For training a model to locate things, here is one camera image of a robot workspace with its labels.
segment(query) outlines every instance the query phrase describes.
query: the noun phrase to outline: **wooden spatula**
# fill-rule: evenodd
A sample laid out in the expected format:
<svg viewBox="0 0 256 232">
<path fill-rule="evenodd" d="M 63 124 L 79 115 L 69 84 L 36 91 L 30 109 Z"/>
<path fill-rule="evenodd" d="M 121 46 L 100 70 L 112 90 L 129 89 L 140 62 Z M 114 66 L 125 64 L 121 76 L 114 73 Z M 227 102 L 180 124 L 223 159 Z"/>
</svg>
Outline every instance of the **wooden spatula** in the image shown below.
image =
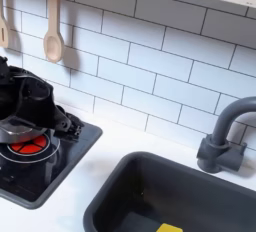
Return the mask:
<svg viewBox="0 0 256 232">
<path fill-rule="evenodd" d="M 60 34 L 60 0 L 48 0 L 49 28 L 44 37 L 44 51 L 51 62 L 62 59 L 64 41 Z"/>
<path fill-rule="evenodd" d="M 0 0 L 0 46 L 9 46 L 9 26 L 4 18 L 3 0 Z"/>
</svg>

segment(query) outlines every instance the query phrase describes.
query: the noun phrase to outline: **faucet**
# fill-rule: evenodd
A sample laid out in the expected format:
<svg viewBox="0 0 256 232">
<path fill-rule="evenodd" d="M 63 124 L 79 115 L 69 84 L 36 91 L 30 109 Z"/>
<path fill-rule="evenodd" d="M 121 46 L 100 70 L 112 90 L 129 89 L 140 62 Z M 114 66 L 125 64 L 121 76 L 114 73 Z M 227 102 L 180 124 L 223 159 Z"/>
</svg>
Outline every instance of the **faucet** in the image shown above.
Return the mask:
<svg viewBox="0 0 256 232">
<path fill-rule="evenodd" d="M 236 149 L 227 141 L 232 123 L 237 117 L 248 112 L 256 112 L 256 97 L 237 100 L 220 114 L 212 134 L 204 138 L 199 147 L 198 166 L 207 173 L 218 173 L 223 168 L 238 171 L 242 165 L 247 144 Z"/>
</svg>

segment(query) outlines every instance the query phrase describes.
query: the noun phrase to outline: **sink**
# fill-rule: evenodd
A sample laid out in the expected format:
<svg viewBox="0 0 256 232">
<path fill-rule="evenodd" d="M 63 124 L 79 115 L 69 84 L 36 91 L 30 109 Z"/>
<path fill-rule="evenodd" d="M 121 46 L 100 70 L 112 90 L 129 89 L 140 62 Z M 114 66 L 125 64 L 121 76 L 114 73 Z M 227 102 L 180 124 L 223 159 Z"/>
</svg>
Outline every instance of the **sink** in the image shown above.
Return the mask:
<svg viewBox="0 0 256 232">
<path fill-rule="evenodd" d="M 256 192 L 136 152 L 120 161 L 89 205 L 84 228 L 153 232 L 165 223 L 184 232 L 255 232 L 255 214 Z"/>
</svg>

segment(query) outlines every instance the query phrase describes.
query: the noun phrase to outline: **red burner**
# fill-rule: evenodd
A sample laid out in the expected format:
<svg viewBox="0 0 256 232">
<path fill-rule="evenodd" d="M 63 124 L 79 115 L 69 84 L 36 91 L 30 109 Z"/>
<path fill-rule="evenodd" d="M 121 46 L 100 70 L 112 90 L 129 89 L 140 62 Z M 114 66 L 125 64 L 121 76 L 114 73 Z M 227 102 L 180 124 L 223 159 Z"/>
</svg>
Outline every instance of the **red burner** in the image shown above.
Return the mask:
<svg viewBox="0 0 256 232">
<path fill-rule="evenodd" d="M 11 144 L 10 148 L 19 154 L 31 155 L 43 151 L 48 145 L 45 135 L 41 135 L 34 140 L 25 143 Z"/>
</svg>

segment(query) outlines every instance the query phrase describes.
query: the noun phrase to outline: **black stovetop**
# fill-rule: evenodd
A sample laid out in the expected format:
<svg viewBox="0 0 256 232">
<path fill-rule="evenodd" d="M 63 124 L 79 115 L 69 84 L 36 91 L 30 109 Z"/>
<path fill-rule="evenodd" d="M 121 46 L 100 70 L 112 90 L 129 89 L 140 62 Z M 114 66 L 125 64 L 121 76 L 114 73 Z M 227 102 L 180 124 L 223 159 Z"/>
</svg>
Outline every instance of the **black stovetop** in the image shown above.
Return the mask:
<svg viewBox="0 0 256 232">
<path fill-rule="evenodd" d="M 101 136 L 100 128 L 84 125 L 78 142 L 48 130 L 27 143 L 0 144 L 0 197 L 28 209 L 42 206 Z"/>
</svg>

